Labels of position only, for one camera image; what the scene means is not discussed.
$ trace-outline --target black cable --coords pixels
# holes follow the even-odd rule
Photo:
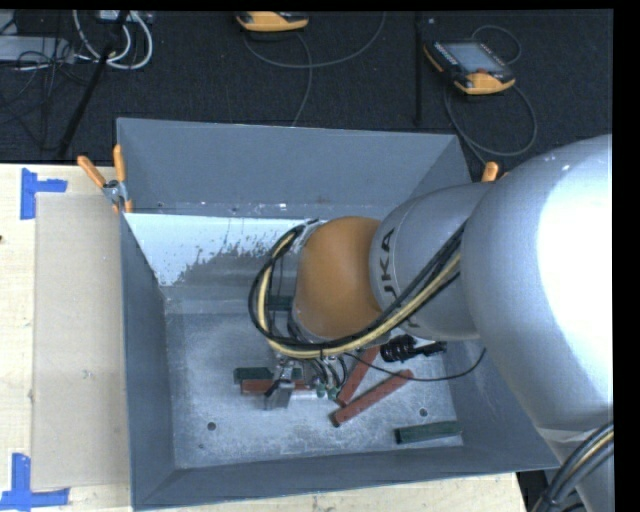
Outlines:
[[[93,75],[91,76],[91,80],[89,81],[89,85],[87,85],[85,92],[82,95],[82,98],[80,99],[80,102],[78,103],[78,106],[76,107],[64,134],[62,135],[62,138],[60,139],[60,143],[58,144],[58,151],[56,153],[56,157],[58,160],[62,160],[64,158],[67,152],[67,149],[71,144],[73,136],[75,135],[76,130],[78,129],[80,120],[84,115],[84,111],[87,108],[89,100],[91,99],[91,96],[93,96],[93,92],[96,86],[98,85],[100,77],[102,76],[102,73],[104,72],[104,69],[107,65],[107,60],[109,59],[109,55],[111,54],[111,51],[113,50],[113,48],[115,48],[115,45],[118,41],[119,31],[122,29],[128,15],[129,15],[128,9],[121,10],[118,13],[118,17],[116,19],[116,22],[114,23],[112,30],[108,32],[110,37],[107,41],[107,44],[105,44],[104,48],[102,49],[102,54],[100,57],[100,61],[98,62],[98,66],[93,72]]]
[[[341,355],[338,356],[338,362],[340,363],[340,367],[342,368],[342,381],[340,382],[340,387],[342,387],[347,382],[349,369],[347,368],[347,363],[345,363],[344,361],[344,357],[342,357]]]
[[[327,370],[320,364],[320,361],[318,361],[317,359],[309,359],[308,361],[315,370],[316,376],[318,376],[322,383],[326,385],[327,382],[329,382],[329,374],[327,373]]]
[[[315,68],[333,66],[333,65],[336,65],[336,64],[340,64],[342,62],[346,62],[348,60],[351,60],[351,59],[357,57],[361,53],[363,53],[365,50],[367,50],[373,44],[373,42],[378,38],[378,35],[380,35],[380,32],[382,31],[382,27],[384,26],[384,23],[385,23],[385,19],[386,19],[386,12],[383,12],[382,13],[382,18],[380,20],[380,25],[378,26],[378,29],[376,30],[375,34],[369,40],[369,42],[367,44],[365,44],[362,48],[360,48],[357,52],[352,53],[351,55],[348,55],[346,57],[342,57],[340,59],[336,59],[336,60],[332,60],[332,61],[328,61],[328,62],[320,62],[320,63],[317,63],[317,64],[313,63],[313,60],[311,58],[311,51],[309,50],[309,46],[307,45],[307,43],[304,40],[304,38],[302,37],[302,35],[300,35],[300,33],[296,33],[296,36],[298,37],[298,40],[300,41],[300,43],[304,47],[304,51],[307,54],[307,64],[287,64],[287,63],[284,63],[284,62],[277,62],[277,61],[273,61],[273,60],[267,59],[266,57],[264,57],[264,56],[260,55],[258,52],[256,52],[253,48],[251,48],[251,46],[249,45],[249,37],[248,37],[248,35],[245,35],[245,37],[244,37],[244,44],[249,49],[249,51],[251,53],[253,53],[254,56],[256,56],[261,61],[266,62],[267,64],[271,64],[273,66],[278,66],[278,67],[286,68],[286,69],[307,69],[307,70],[309,70],[309,77],[307,79],[307,89],[305,91],[305,94],[304,94],[304,97],[302,99],[302,102],[300,103],[300,107],[298,107],[298,112],[296,113],[295,117],[293,118],[293,122],[291,123],[291,126],[296,126],[296,124],[298,123],[298,120],[300,118],[300,114],[302,114],[302,111],[303,111],[303,109],[304,109],[304,107],[305,107],[305,105],[307,103],[307,100],[309,99],[309,94],[311,92],[311,84],[313,82],[313,70]]]
[[[7,21],[4,25],[2,25],[2,27],[0,27],[0,35],[4,34],[4,31],[7,30],[11,25],[15,25],[16,23],[16,11],[13,11],[13,14],[11,15],[11,19],[9,21]]]
[[[56,21],[56,33],[54,38],[53,45],[53,54],[50,59],[53,64],[47,68],[47,72],[44,75],[44,80],[42,83],[42,94],[43,94],[43,102],[40,107],[40,140],[42,143],[40,144],[40,151],[44,151],[47,149],[47,135],[49,132],[49,113],[51,111],[51,92],[53,90],[53,84],[56,76],[56,67],[57,66],[57,57],[58,57],[58,45],[60,44],[60,23],[61,23],[61,14],[58,11],[58,17]],[[42,38],[42,46],[44,50],[44,37]]]
[[[343,346],[343,345],[347,345],[350,342],[352,342],[354,339],[362,337],[362,336],[368,334],[369,332],[371,332],[371,330],[373,330],[373,329],[377,328],[378,326],[380,326],[381,324],[383,324],[391,316],[391,314],[395,311],[395,309],[397,309],[402,304],[402,302],[411,293],[413,293],[418,288],[418,286],[425,279],[425,277],[429,273],[431,273],[432,270],[435,267],[441,265],[443,261],[447,261],[451,257],[451,255],[458,249],[458,247],[460,246],[460,240],[461,240],[461,237],[462,237],[462,233],[464,231],[465,224],[466,223],[462,223],[462,225],[454,232],[454,234],[451,235],[449,240],[438,250],[438,252],[436,252],[436,254],[433,256],[433,258],[431,258],[431,260],[425,265],[425,267],[418,273],[418,275],[413,279],[413,281],[411,281],[411,283],[409,283],[409,285],[404,289],[404,291],[402,293],[400,293],[396,297],[396,299],[371,324],[369,324],[367,327],[365,327],[361,331],[359,331],[357,333],[354,333],[352,335],[344,336],[342,338],[331,340],[331,341],[326,342],[326,343],[314,343],[313,345],[318,349],[336,348],[336,347],[340,347],[340,346]],[[304,231],[304,225],[297,226],[296,228],[293,228],[292,230],[290,230],[287,233],[285,233],[279,239],[279,241],[274,245],[274,248],[277,247],[278,245],[280,245],[280,242],[282,240],[284,240],[287,236],[289,236],[290,234],[295,232],[295,230],[298,230],[297,234],[296,234],[296,237],[295,237],[295,238],[297,238]],[[286,250],[288,250],[289,247],[291,247],[291,245],[295,241],[295,238],[293,240],[291,240],[287,244],[286,248],[282,249],[283,254],[284,254],[284,252]],[[304,340],[304,339],[301,340],[301,339],[299,339],[298,336],[294,336],[294,338],[275,336],[272,332],[269,332],[269,331],[263,329],[262,326],[260,325],[260,323],[258,322],[257,315],[256,315],[256,313],[254,311],[254,308],[253,308],[254,296],[255,296],[255,293],[256,293],[257,285],[261,281],[262,276],[264,275],[264,273],[269,268],[273,267],[273,265],[275,264],[276,261],[277,261],[277,258],[273,257],[273,249],[272,249],[270,251],[270,253],[269,253],[268,261],[264,264],[264,266],[262,267],[262,269],[260,270],[260,272],[258,273],[256,278],[254,279],[254,282],[253,282],[253,284],[251,286],[251,290],[249,292],[249,315],[250,315],[251,320],[252,320],[253,324],[255,325],[255,327],[264,336],[266,336],[268,338],[271,338],[271,339],[277,341],[278,343],[280,343],[282,345],[286,345],[286,346],[289,346],[289,347],[308,349],[309,348],[309,344],[308,344],[307,340]],[[432,295],[432,298],[435,297],[435,295],[437,293],[439,293],[442,289],[444,289],[446,286],[451,284],[452,280],[455,279],[457,277],[457,275],[458,274],[456,273],[453,278],[450,278],[447,282],[443,283],[443,285],[440,286],[440,288],[436,291],[436,293],[434,293]],[[422,289],[424,289],[425,286],[428,286],[430,280],[433,277],[435,277],[435,276],[432,274],[430,279],[423,285]]]
[[[443,380],[458,379],[460,377],[464,377],[465,375],[468,375],[473,370],[475,370],[477,368],[477,366],[482,362],[482,359],[484,358],[486,353],[487,353],[487,349],[483,348],[482,352],[480,353],[480,356],[477,359],[477,361],[475,363],[473,363],[473,365],[470,368],[466,369],[462,373],[457,373],[455,375],[447,375],[445,377],[434,377],[434,378],[405,377],[404,375],[398,374],[398,373],[393,372],[391,370],[387,370],[386,368],[381,368],[380,366],[376,366],[374,364],[367,363],[366,361],[360,359],[358,356],[354,356],[353,354],[351,354],[349,352],[345,352],[344,355],[349,356],[349,357],[353,357],[356,361],[360,361],[361,363],[367,365],[369,368],[373,368],[374,370],[377,370],[379,372],[388,373],[389,375],[396,375],[396,376],[398,376],[398,377],[400,377],[402,379],[405,379],[405,380],[411,380],[411,381],[416,381],[416,382],[440,382],[440,381],[443,381]]]
[[[340,376],[338,375],[338,371],[334,368],[334,366],[331,363],[328,363],[327,361],[322,361],[322,364],[324,364],[328,369],[329,372],[331,373],[331,376],[333,377],[333,382],[335,383],[336,387],[340,387],[341,386],[341,379]]]
[[[591,434],[562,464],[534,507],[535,512],[559,510],[562,501],[591,471],[613,454],[613,422]]]

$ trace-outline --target small object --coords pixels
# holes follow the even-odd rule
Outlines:
[[[38,175],[22,168],[22,191],[20,197],[20,219],[33,219],[36,216],[37,192],[65,192],[67,182],[65,180],[48,179],[38,181]]]
[[[335,402],[339,391],[340,391],[340,389],[335,387],[335,386],[332,387],[332,388],[327,389],[327,398],[329,400],[331,400],[332,402]]]
[[[0,510],[30,512],[33,507],[55,507],[66,505],[69,489],[51,492],[31,491],[31,459],[21,453],[11,455],[11,489],[2,491]]]
[[[427,41],[423,50],[431,64],[465,94],[495,94],[515,84],[509,66],[475,39]]]
[[[233,383],[242,384],[244,380],[273,380],[273,372],[266,366],[236,368],[233,370]]]
[[[91,181],[100,187],[105,197],[111,201],[114,212],[118,213],[121,207],[124,208],[124,211],[127,213],[133,211],[133,201],[129,198],[129,192],[127,191],[127,185],[125,183],[127,173],[120,144],[116,144],[113,148],[113,164],[116,169],[117,179],[111,180],[109,183],[107,183],[105,177],[86,156],[80,155],[77,158],[77,162],[84,172],[87,173],[87,176],[91,178]]]
[[[364,379],[364,376],[369,371],[369,364],[373,363],[379,352],[380,347],[376,345],[375,347],[368,348],[365,350],[364,354],[362,354],[360,361],[356,363],[354,369],[349,375],[349,378],[347,379],[347,382],[344,383],[340,393],[338,393],[338,396],[336,397],[335,401],[340,407],[346,407],[349,400],[353,398],[353,395],[355,395],[362,379]]]
[[[396,336],[391,341],[380,348],[380,355],[387,363],[395,361],[407,361],[420,354],[429,357],[433,354],[446,352],[447,344],[443,341],[436,341],[416,348],[416,340],[409,334]]]
[[[500,172],[500,167],[495,162],[487,162],[484,166],[484,171],[482,171],[482,178],[480,181],[488,182],[488,181],[496,181],[498,179],[498,173]]]
[[[386,379],[373,389],[370,389],[360,397],[356,398],[353,402],[347,404],[342,409],[338,409],[334,412],[331,415],[331,422],[334,426],[339,427],[345,421],[349,421],[356,417],[361,412],[404,386],[409,382],[408,379],[411,378],[413,378],[413,372],[411,370],[402,370],[401,372],[394,374],[393,377]]]
[[[457,421],[440,421],[438,423],[427,423],[426,425],[397,428],[393,433],[398,444],[419,443],[420,441],[431,441],[460,435],[462,434],[462,426]]]
[[[236,21],[249,32],[288,32],[304,28],[309,16],[303,12],[238,11]]]

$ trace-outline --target yellow cable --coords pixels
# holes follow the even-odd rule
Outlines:
[[[295,236],[292,234],[290,237],[285,238],[278,246],[274,249],[273,257],[276,258],[279,255],[279,252],[282,248],[291,240],[291,237]],[[413,299],[411,299],[405,306],[403,306],[397,313],[393,316],[389,317],[385,322],[381,325],[368,332],[367,334],[357,338],[345,345],[340,347],[330,347],[326,349],[314,349],[313,345],[309,345],[308,349],[292,349],[288,348],[285,345],[282,345],[278,341],[269,338],[266,336],[267,343],[271,346],[272,349],[284,354],[286,356],[296,357],[298,359],[315,359],[317,357],[322,356],[332,356],[342,354],[344,352],[349,352],[350,350],[355,350],[360,348],[367,343],[375,340],[378,336],[385,334],[387,331],[391,330],[396,325],[403,322],[406,318],[411,316],[431,295],[433,295],[440,285],[444,282],[444,280],[452,274],[460,262],[460,253],[456,253],[451,261],[442,269],[442,271],[436,276],[436,278],[429,283],[420,293],[418,293]],[[271,277],[271,273],[273,268],[269,266],[262,277],[262,281],[260,283],[260,288],[258,291],[257,298],[257,309],[258,309],[258,322],[260,326],[265,331],[267,330],[267,322],[266,316],[264,314],[264,305],[267,296],[267,286],[269,283],[269,279]]]

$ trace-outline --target black floor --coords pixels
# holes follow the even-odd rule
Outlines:
[[[109,25],[93,13],[79,11],[78,18],[87,39],[101,49]],[[299,35],[256,42],[230,12],[156,11],[149,64],[136,71],[106,69],[64,160],[87,154],[110,164],[114,120],[120,116],[431,133],[454,133],[457,125],[478,145],[502,153],[476,155],[465,144],[474,177],[484,160],[508,170],[554,147],[612,130],[612,10],[421,12],[424,39],[468,38],[488,25],[478,39],[507,61],[520,55],[511,64],[516,87],[474,99],[453,94],[453,120],[444,102],[451,86],[424,55],[416,68],[414,12],[310,16]],[[20,34],[58,35],[80,48],[71,11],[18,10],[16,25]],[[129,26],[140,60],[143,33]],[[315,67],[310,72],[277,66],[251,50],[294,66],[308,64],[310,56]],[[354,53],[338,64],[318,66]],[[15,63],[3,64],[0,161],[57,159],[97,65],[79,61],[17,71]]]

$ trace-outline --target wire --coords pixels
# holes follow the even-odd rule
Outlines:
[[[360,361],[361,363],[367,365],[369,368],[372,368],[372,369],[377,370],[379,372],[388,373],[389,375],[396,375],[397,377],[400,377],[400,378],[405,379],[405,380],[411,380],[411,381],[416,381],[416,382],[440,382],[440,381],[443,381],[443,380],[458,379],[460,377],[464,377],[465,375],[470,374],[482,362],[482,359],[484,359],[484,356],[485,356],[486,353],[487,353],[487,349],[483,348],[482,352],[480,352],[480,355],[478,356],[478,359],[476,360],[476,362],[473,363],[473,365],[471,365],[468,369],[466,369],[465,371],[463,371],[461,373],[456,373],[455,375],[447,375],[445,377],[434,377],[434,378],[407,377],[407,376],[398,374],[396,372],[392,372],[391,370],[387,370],[386,368],[382,368],[380,366],[376,366],[374,364],[367,363],[366,361],[360,359],[357,356],[354,356],[353,354],[350,354],[349,352],[345,352],[344,355],[352,357],[353,359],[355,359],[357,361]]]
[[[307,104],[307,100],[309,99],[309,93],[311,92],[311,83],[313,81],[313,67],[311,67],[311,64],[312,64],[311,51],[309,50],[309,46],[307,45],[304,38],[300,34],[296,34],[296,35],[298,36],[300,43],[302,43],[302,46],[304,47],[304,51],[307,53],[307,59],[309,61],[309,78],[307,79],[307,90],[304,93],[304,97],[302,98],[302,103],[300,103],[300,107],[298,107],[298,113],[296,114],[296,117],[293,118],[293,122],[291,123],[291,126],[295,126],[297,124],[298,119],[300,118],[300,114],[302,114],[302,110]]]
[[[329,382],[329,374],[327,373],[326,368],[320,364],[318,359],[309,359],[309,364],[315,370],[316,376],[322,381],[323,384],[327,384]]]
[[[480,160],[483,164],[485,164],[486,161],[485,161],[484,158],[482,158],[482,156],[480,155],[478,150],[484,151],[486,153],[489,153],[491,155],[496,155],[496,156],[504,156],[504,157],[519,156],[519,155],[529,151],[529,149],[531,149],[531,147],[535,143],[536,138],[538,136],[538,121],[536,119],[536,114],[535,114],[535,111],[533,110],[533,106],[531,105],[531,102],[529,102],[529,100],[524,95],[524,93],[520,90],[519,87],[517,87],[516,85],[513,85],[511,88],[514,91],[516,91],[516,93],[518,93],[520,95],[520,97],[522,98],[522,100],[524,101],[524,103],[527,106],[527,109],[529,111],[529,114],[531,115],[531,120],[533,122],[533,129],[532,129],[531,138],[529,139],[529,142],[527,142],[527,144],[522,149],[519,149],[517,151],[511,151],[511,152],[497,151],[495,149],[491,149],[491,148],[488,148],[486,146],[482,146],[479,143],[477,143],[475,140],[473,140],[460,127],[460,125],[457,123],[457,121],[455,120],[455,117],[453,115],[453,111],[451,109],[451,97],[453,96],[453,89],[445,89],[444,90],[444,106],[445,106],[445,108],[447,110],[447,114],[449,115],[449,119],[451,120],[451,123],[453,123],[453,126],[455,127],[457,132],[460,134],[460,136],[463,138],[463,140],[467,143],[467,145],[473,151],[474,155],[478,158],[478,160]]]
[[[78,52],[77,57],[84,60],[90,60],[92,62],[98,62],[100,60],[100,53],[91,45],[91,43],[89,43],[87,36],[85,36],[84,31],[80,26],[80,18],[78,17],[78,10],[72,9],[71,16],[73,18],[73,22],[75,24],[76,30],[78,31],[78,35],[80,36],[80,40],[82,41],[82,46],[87,50],[89,50],[91,55],[93,55],[93,57],[87,57],[86,55],[82,55],[80,54],[80,52]],[[125,49],[120,54],[117,54],[109,58],[107,60],[107,63],[109,63],[109,61],[115,62],[122,59],[127,55],[127,53],[129,53],[129,50],[131,49],[131,34],[129,33],[129,29],[125,25],[123,25],[122,31],[124,32],[125,37],[127,39],[127,44],[125,46]]]
[[[349,376],[349,370],[347,368],[347,363],[344,362],[344,358],[342,355],[338,356],[338,362],[342,368],[342,381],[340,382],[340,387],[344,386],[347,382],[347,377]]]
[[[89,40],[85,36],[85,34],[84,34],[83,30],[82,30],[82,27],[80,25],[80,18],[78,17],[77,9],[72,9],[71,14],[72,14],[76,30],[78,31],[78,35],[80,36],[80,39],[82,41],[83,46],[87,50],[89,50],[89,52],[93,56],[93,57],[87,57],[86,55],[78,54],[78,58],[84,59],[84,60],[90,60],[92,62],[98,62],[100,60],[100,53],[91,45],[91,43],[89,43]],[[131,16],[131,18],[142,28],[142,30],[143,30],[143,32],[145,34],[145,38],[147,40],[147,52],[146,52],[144,58],[140,62],[133,63],[133,64],[120,64],[118,62],[118,61],[122,60],[129,53],[129,51],[131,50],[131,46],[132,46],[131,34],[129,32],[129,29],[125,25],[123,25],[122,26],[122,30],[123,30],[123,32],[125,34],[126,39],[127,39],[127,43],[126,43],[125,49],[122,52],[120,52],[119,54],[107,59],[107,65],[112,67],[112,68],[114,68],[114,69],[120,69],[120,70],[140,69],[140,68],[146,66],[149,63],[149,61],[151,60],[151,56],[153,55],[153,37],[151,35],[151,31],[149,30],[149,27],[147,26],[145,21],[140,17],[140,15],[136,11],[131,11],[129,13],[129,16]]]
[[[11,25],[15,25],[16,23],[16,11],[13,11],[11,14],[11,19],[7,21],[2,27],[0,27],[0,35],[4,34],[5,30],[7,30]]]
[[[382,32],[382,28],[384,27],[386,17],[387,17],[387,13],[386,13],[386,11],[383,11],[381,19],[380,19],[380,25],[378,26],[378,29],[376,30],[375,34],[373,34],[373,37],[371,37],[371,39],[362,48],[360,48],[358,51],[352,53],[351,55],[347,55],[346,57],[342,57],[342,58],[336,59],[336,60],[330,60],[330,61],[327,61],[327,62],[318,62],[316,64],[312,64],[312,63],[309,63],[309,64],[288,64],[288,63],[285,63],[285,62],[278,62],[278,61],[271,60],[271,59],[268,59],[268,58],[260,55],[253,48],[251,48],[251,46],[249,45],[247,37],[244,38],[244,44],[249,49],[249,51],[251,53],[253,53],[253,55],[255,55],[258,59],[260,59],[263,62],[266,62],[267,64],[271,64],[273,66],[279,66],[279,67],[288,68],[288,69],[317,69],[317,68],[323,68],[323,67],[326,67],[326,66],[334,66],[336,64],[342,64],[343,62],[351,60],[351,59],[357,57],[358,55],[360,55],[361,53],[365,52],[375,42],[375,40],[380,35],[380,32]]]
[[[300,43],[302,44],[302,46],[304,47],[304,50],[305,50],[305,52],[307,54],[307,64],[287,64],[287,63],[284,63],[284,62],[277,62],[277,61],[274,61],[274,60],[270,60],[270,59],[264,57],[263,55],[260,55],[253,48],[251,48],[251,46],[249,44],[248,35],[245,35],[245,37],[244,37],[244,44],[248,48],[248,50],[251,53],[253,53],[253,55],[255,55],[261,61],[266,62],[267,64],[271,64],[273,66],[278,66],[278,67],[286,68],[286,69],[307,69],[307,70],[309,70],[309,78],[307,80],[307,89],[306,89],[304,97],[302,99],[302,103],[300,104],[300,107],[298,107],[298,112],[297,112],[296,116],[294,117],[293,122],[291,123],[291,126],[295,126],[298,123],[298,120],[300,118],[300,114],[302,113],[302,110],[304,109],[304,107],[305,107],[305,105],[307,103],[307,100],[309,99],[309,95],[311,93],[311,84],[313,82],[313,70],[317,69],[317,68],[321,68],[321,67],[327,67],[327,66],[333,66],[333,65],[336,65],[336,64],[341,64],[342,62],[346,62],[348,60],[351,60],[351,59],[357,57],[358,55],[360,55],[361,53],[363,53],[364,51],[366,51],[374,43],[374,41],[378,38],[378,36],[380,35],[380,32],[382,31],[382,28],[384,27],[385,19],[386,19],[386,12],[383,12],[381,20],[380,20],[380,25],[378,26],[378,29],[376,30],[375,34],[369,40],[369,42],[367,42],[358,51],[356,51],[356,52],[354,52],[351,55],[348,55],[346,57],[342,57],[340,59],[327,61],[327,62],[319,62],[319,63],[316,63],[316,64],[314,64],[313,61],[312,61],[311,51],[309,50],[309,46],[307,45],[307,43],[304,40],[304,38],[302,37],[302,35],[300,35],[299,33],[296,33],[296,36],[298,36],[298,39],[299,39]]]
[[[418,286],[425,280],[425,278],[427,278],[427,281],[432,281],[433,279],[435,279],[436,275],[438,272],[440,272],[443,268],[443,264],[444,262],[446,262],[452,255],[453,253],[457,250],[457,248],[460,245],[460,239],[462,237],[462,233],[464,231],[464,226],[465,223],[462,223],[460,225],[460,227],[453,233],[453,235],[451,235],[451,237],[449,238],[449,240],[436,252],[436,254],[433,256],[433,258],[431,258],[431,260],[424,266],[424,268],[418,273],[418,275],[416,275],[416,277],[414,277],[414,279],[409,283],[409,285],[407,285],[407,287],[396,297],[396,299],[389,304],[389,306],[380,314],[380,316],[374,321],[372,322],[370,325],[368,325],[366,328],[362,329],[361,331],[354,333],[350,336],[345,336],[343,338],[340,338],[338,340],[333,340],[330,343],[325,343],[325,344],[320,344],[320,343],[315,343],[316,347],[321,347],[321,348],[329,348],[329,347],[335,347],[335,346],[341,346],[345,343],[349,343],[351,342],[354,338],[360,337],[360,336],[364,336],[365,334],[367,334],[368,332],[370,332],[372,329],[380,326],[385,320],[387,320],[391,314],[398,308],[401,306],[402,302],[409,297],[409,295],[411,295],[412,293],[415,292],[416,289],[418,289]],[[294,230],[296,229],[303,229],[302,226],[299,226],[298,228],[294,228]],[[291,230],[289,233],[286,233],[285,235],[283,235],[282,239],[283,240],[285,237],[289,236],[290,234],[292,234],[294,232],[294,230]],[[278,246],[279,242],[276,243],[276,246],[274,246],[274,248],[271,251],[271,258],[273,258],[274,253],[275,253],[275,249]],[[262,269],[261,272],[265,271],[266,268],[270,265],[273,265],[274,262],[271,261],[267,261]],[[258,330],[260,330],[265,336],[270,336],[271,333],[269,332],[264,332],[264,330],[262,329],[262,327],[260,326],[259,322],[257,321],[257,317],[255,315],[255,313],[253,312],[253,307],[252,307],[252,303],[253,303],[253,295],[255,294],[255,288],[258,286],[258,283],[260,282],[261,279],[261,274],[258,274],[258,276],[256,276],[256,279],[254,281],[254,284],[252,286],[252,289],[249,293],[249,312],[250,312],[250,316],[254,322],[254,325],[256,326],[256,328]],[[294,338],[296,337],[296,333],[293,332],[293,327],[294,325],[292,323],[288,324],[288,329],[289,332],[292,336],[294,336]],[[290,343],[290,338],[282,338],[282,337],[273,337],[274,339],[276,339],[276,341],[281,342],[284,345],[292,345]],[[304,338],[303,336],[300,336],[298,333],[297,338]],[[300,346],[300,342],[296,342],[293,344],[293,346]]]
[[[585,440],[561,466],[533,512],[555,512],[575,487],[613,455],[613,422],[607,423]]]
[[[522,45],[520,44],[520,42],[518,41],[518,39],[508,30],[499,27],[497,25],[482,25],[481,27],[478,27],[473,34],[471,35],[472,38],[476,38],[477,34],[483,30],[498,30],[500,32],[503,32],[505,34],[507,34],[509,37],[511,37],[511,39],[513,39],[514,43],[517,46],[517,51],[516,51],[516,56],[514,58],[512,58],[510,61],[508,61],[508,64],[513,64],[514,62],[516,62],[520,56],[522,55]],[[480,154],[481,151],[488,153],[490,155],[494,155],[494,156],[501,156],[501,157],[514,157],[514,156],[520,156],[524,153],[526,153],[527,151],[529,151],[531,149],[531,147],[533,146],[533,144],[536,141],[536,138],[538,136],[538,121],[536,119],[536,114],[535,111],[533,109],[533,106],[531,105],[531,102],[529,101],[529,99],[526,97],[526,95],[522,92],[522,90],[520,90],[519,87],[517,87],[516,85],[511,86],[511,88],[522,98],[524,104],[527,107],[527,110],[529,112],[529,115],[531,117],[531,121],[533,124],[533,128],[532,128],[532,133],[531,133],[531,137],[529,139],[529,141],[527,142],[527,144],[522,147],[519,150],[516,151],[498,151],[486,146],[482,146],[481,144],[479,144],[478,142],[476,142],[475,140],[473,140],[458,124],[458,122],[455,119],[455,116],[453,115],[453,110],[451,108],[451,98],[453,96],[453,89],[444,89],[443,90],[443,96],[444,96],[444,106],[445,109],[447,111],[447,115],[449,116],[449,119],[451,121],[451,123],[453,124],[454,128],[456,129],[456,131],[458,132],[458,134],[460,135],[460,137],[467,143],[467,145],[469,146],[469,149],[472,151],[472,153],[475,155],[475,157],[480,160],[480,162],[484,165],[487,163],[487,160],[485,158],[482,157],[482,155]]]
[[[391,329],[397,327],[400,323],[406,320],[409,316],[411,316],[418,308],[422,307],[428,300],[430,300],[433,296],[435,296],[441,289],[443,285],[447,285],[453,276],[453,278],[457,277],[457,268],[460,261],[460,253],[457,252],[450,262],[444,267],[442,272],[438,274],[432,281],[430,281],[415,297],[413,297],[405,306],[403,306],[397,313],[392,315],[389,319],[383,321],[379,326],[369,330],[363,336],[357,337],[355,339],[351,339],[350,341],[346,341],[345,343],[340,343],[339,345],[334,343],[329,343],[327,348],[311,348],[314,345],[304,345],[298,343],[297,349],[287,348],[287,346],[283,343],[277,341],[273,336],[270,335],[267,326],[267,320],[264,312],[265,305],[265,297],[267,295],[267,284],[270,280],[272,267],[267,267],[263,278],[261,279],[257,297],[257,310],[258,310],[258,325],[260,327],[261,332],[267,338],[267,342],[269,345],[276,351],[292,357],[298,358],[315,358],[315,357],[324,357],[325,355],[338,355],[343,352],[347,352],[349,350],[355,350],[360,348],[371,341],[374,341],[376,338],[390,331]]]

